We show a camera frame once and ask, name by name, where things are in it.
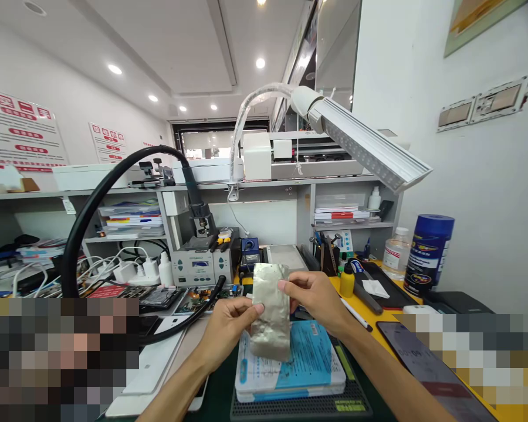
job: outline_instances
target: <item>wall sign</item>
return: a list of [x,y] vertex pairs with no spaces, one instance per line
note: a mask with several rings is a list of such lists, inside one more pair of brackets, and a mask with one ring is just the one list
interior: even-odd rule
[[127,156],[127,141],[121,132],[88,122],[99,162],[118,163]]
[[69,164],[54,113],[0,93],[0,166],[52,173]]

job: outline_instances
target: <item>white wall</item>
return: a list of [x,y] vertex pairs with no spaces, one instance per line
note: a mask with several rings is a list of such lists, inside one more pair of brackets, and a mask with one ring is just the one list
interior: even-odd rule
[[[147,114],[1,24],[0,91],[55,113],[70,164],[98,163],[89,121],[122,132],[128,153],[143,148],[143,141],[174,145],[168,142],[171,131],[166,121]],[[52,175],[25,175],[33,177],[41,190],[57,190]]]
[[443,106],[528,74],[528,4],[443,58],[453,0],[364,0],[353,112],[434,168],[404,195],[456,224],[440,290],[528,314],[528,102],[521,113],[436,133]]

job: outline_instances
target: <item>ceiling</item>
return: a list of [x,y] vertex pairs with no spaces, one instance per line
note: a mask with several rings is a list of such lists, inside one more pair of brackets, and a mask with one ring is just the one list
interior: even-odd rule
[[[35,0],[43,17],[0,0],[0,22],[158,118],[235,119],[250,92],[281,80],[308,1]],[[249,116],[267,118],[273,104]]]

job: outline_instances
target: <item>poster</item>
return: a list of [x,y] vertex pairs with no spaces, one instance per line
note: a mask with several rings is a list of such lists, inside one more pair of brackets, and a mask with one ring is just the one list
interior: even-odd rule
[[51,173],[53,167],[68,164],[54,113],[0,93],[0,166]]
[[444,57],[507,17],[528,0],[454,0]]
[[127,156],[127,141],[121,132],[88,122],[100,164],[118,163]]

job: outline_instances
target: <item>light switch panel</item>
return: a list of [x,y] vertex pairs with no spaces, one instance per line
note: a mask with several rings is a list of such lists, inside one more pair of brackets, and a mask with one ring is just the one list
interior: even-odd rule
[[520,111],[528,88],[528,76],[481,93],[475,100],[470,124]]
[[475,97],[471,97],[443,107],[438,117],[437,132],[444,132],[468,125],[474,103]]

